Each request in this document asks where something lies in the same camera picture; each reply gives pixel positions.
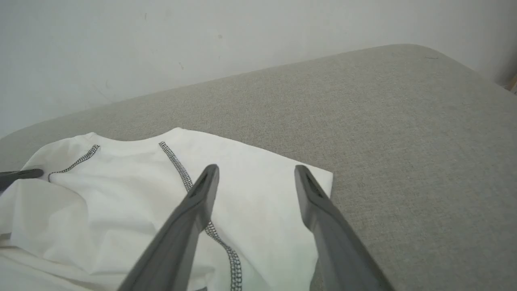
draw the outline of white fabric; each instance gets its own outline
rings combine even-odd
[[[95,133],[41,148],[0,196],[0,289],[116,290],[186,194],[160,148],[164,141],[195,182],[217,164],[212,221],[239,256],[242,290],[309,290],[317,251],[300,217],[294,167],[300,162],[237,141],[175,128],[140,141]],[[96,153],[62,171],[94,145]],[[332,173],[308,166],[327,194]],[[202,232],[188,290],[230,290],[229,258]]]

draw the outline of wrinkled white cloth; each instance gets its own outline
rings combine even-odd
[[[139,141],[90,133],[35,153],[23,169],[45,175],[0,195],[0,289],[116,290],[209,164],[220,169],[217,236],[200,234],[188,290],[309,290],[317,251],[298,206],[301,163],[182,128]],[[332,173],[308,167],[330,195]]]

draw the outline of gray fabric surface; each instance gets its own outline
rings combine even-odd
[[[201,130],[332,171],[333,202],[397,290],[515,290],[516,112],[515,96],[445,55],[393,45],[36,124],[0,140],[0,170],[88,132]]]

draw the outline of white wall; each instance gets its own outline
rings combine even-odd
[[[516,0],[0,2],[0,137],[177,86],[391,43],[498,83],[517,71]]]

